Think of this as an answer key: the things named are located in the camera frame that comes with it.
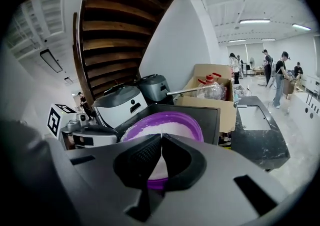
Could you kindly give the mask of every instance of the floor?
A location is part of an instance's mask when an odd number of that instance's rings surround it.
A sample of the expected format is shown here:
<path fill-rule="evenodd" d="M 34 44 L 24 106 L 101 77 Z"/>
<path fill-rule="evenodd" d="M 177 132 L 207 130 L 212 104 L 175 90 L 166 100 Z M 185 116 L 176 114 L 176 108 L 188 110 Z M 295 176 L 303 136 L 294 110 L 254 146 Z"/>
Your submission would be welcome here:
<path fill-rule="evenodd" d="M 300 186 L 308 183 L 318 167 L 320 150 L 312 150 L 304 137 L 299 132 L 296 124 L 289 117 L 290 100 L 282 97 L 281 107 L 276 109 L 272 106 L 276 90 L 272 86 L 266 88 L 259 84 L 265 81 L 264 76 L 247 76 L 239 82 L 244 87 L 248 87 L 252 96 L 258 96 L 276 121 L 281 133 L 286 141 L 291 158 L 279 169 L 274 169 L 270 175 L 292 193 Z"/>

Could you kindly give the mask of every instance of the gray appliance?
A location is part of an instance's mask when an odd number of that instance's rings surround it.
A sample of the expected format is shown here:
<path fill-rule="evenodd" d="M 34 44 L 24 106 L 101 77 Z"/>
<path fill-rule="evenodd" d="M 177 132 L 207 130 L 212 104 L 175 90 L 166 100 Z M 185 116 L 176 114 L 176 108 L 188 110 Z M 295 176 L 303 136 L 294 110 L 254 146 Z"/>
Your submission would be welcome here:
<path fill-rule="evenodd" d="M 136 86 L 113 87 L 92 105 L 100 125 L 116 128 L 147 107 Z"/>
<path fill-rule="evenodd" d="M 156 102 L 165 99 L 166 93 L 170 91 L 168 83 L 162 75 L 143 77 L 137 82 L 137 85 L 144 97 Z"/>

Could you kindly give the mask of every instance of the table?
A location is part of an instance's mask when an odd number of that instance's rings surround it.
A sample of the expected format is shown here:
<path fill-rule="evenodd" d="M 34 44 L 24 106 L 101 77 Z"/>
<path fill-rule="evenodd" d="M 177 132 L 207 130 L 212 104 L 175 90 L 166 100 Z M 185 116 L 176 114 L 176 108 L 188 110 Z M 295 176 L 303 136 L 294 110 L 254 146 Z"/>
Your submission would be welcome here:
<path fill-rule="evenodd" d="M 271 114 L 256 96 L 241 97 L 239 105 L 259 106 L 271 130 L 244 130 L 239 110 L 231 134 L 231 150 L 241 154 L 262 169 L 280 168 L 289 158 L 285 139 Z"/>

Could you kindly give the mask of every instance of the white sink basin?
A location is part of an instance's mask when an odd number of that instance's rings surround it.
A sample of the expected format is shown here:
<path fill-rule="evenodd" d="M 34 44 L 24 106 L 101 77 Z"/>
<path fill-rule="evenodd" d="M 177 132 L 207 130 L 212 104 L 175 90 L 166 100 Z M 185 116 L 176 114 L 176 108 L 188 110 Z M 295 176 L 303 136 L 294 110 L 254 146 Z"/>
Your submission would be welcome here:
<path fill-rule="evenodd" d="M 244 130 L 271 130 L 259 106 L 238 107 L 238 110 Z"/>

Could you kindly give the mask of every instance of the white cabinet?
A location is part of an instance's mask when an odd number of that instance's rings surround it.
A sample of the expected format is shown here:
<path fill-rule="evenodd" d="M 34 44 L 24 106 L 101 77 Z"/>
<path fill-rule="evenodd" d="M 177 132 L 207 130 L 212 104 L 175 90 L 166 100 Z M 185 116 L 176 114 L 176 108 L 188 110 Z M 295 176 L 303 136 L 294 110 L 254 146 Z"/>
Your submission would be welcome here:
<path fill-rule="evenodd" d="M 320 95 L 320 79 L 316 76 L 307 76 L 305 87 L 317 94 Z"/>

